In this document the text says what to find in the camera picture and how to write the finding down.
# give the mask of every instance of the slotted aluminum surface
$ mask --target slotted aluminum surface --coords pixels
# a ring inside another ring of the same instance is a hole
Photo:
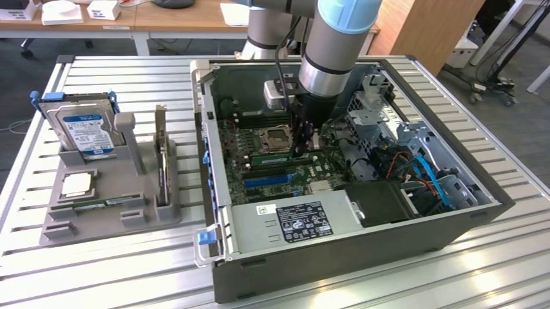
[[[547,188],[421,66],[403,57],[387,60],[516,205],[439,252],[244,301],[216,304],[211,270],[196,268],[192,261],[192,230],[204,225],[188,72],[189,59],[195,58],[76,57],[72,64],[56,65],[46,91],[116,91],[120,110],[136,113],[138,140],[149,140],[153,134],[155,105],[167,105],[168,131],[177,142],[184,219],[164,230],[40,248],[58,142],[36,115],[0,196],[0,210],[5,207],[6,214],[0,235],[0,305],[421,309],[550,305]],[[399,94],[396,104],[408,118],[417,117]]]

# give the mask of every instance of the robotic arm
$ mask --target robotic arm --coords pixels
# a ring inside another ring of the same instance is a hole
[[[329,118],[337,96],[344,90],[381,0],[233,2],[252,7],[248,40],[243,50],[244,57],[249,59],[275,58],[276,47],[291,29],[292,15],[313,18],[297,80],[275,80],[277,91],[285,94],[283,108],[291,114],[292,156],[300,156],[307,151],[308,141],[315,138]],[[289,94],[295,96],[291,103]]]

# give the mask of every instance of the circuit board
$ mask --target circuit board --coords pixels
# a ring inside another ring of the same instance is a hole
[[[288,126],[240,129],[219,122],[225,174],[233,205],[332,190],[353,179],[339,147],[329,143],[300,158],[289,158]],[[333,138],[331,129],[321,140]]]

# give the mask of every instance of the gray 3d printed holder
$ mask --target gray 3d printed holder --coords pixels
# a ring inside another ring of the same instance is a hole
[[[130,113],[114,117],[126,145],[116,146],[116,158],[85,161],[78,151],[60,149],[52,196],[40,245],[53,246],[130,234],[181,220],[175,142],[168,142],[169,202],[159,202],[159,152],[153,142],[136,143]],[[62,193],[69,175],[89,174],[90,185],[76,196]]]

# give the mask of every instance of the white box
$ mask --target white box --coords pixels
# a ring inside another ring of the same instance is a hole
[[[474,56],[478,48],[479,47],[474,42],[462,38],[456,44],[455,50],[447,58],[447,64],[456,69],[462,69],[470,61],[471,56]]]
[[[117,0],[93,0],[88,5],[88,15],[92,19],[105,19],[113,21],[120,14]]]
[[[12,10],[8,8],[0,8],[0,19],[4,21],[30,21],[34,17],[36,5],[32,0],[28,1],[26,8],[24,10]]]
[[[80,10],[80,5],[73,5],[72,10],[56,12],[56,10],[48,10],[48,5],[54,2],[65,1],[52,1],[42,5],[42,25],[50,24],[81,24],[84,23],[82,14]]]

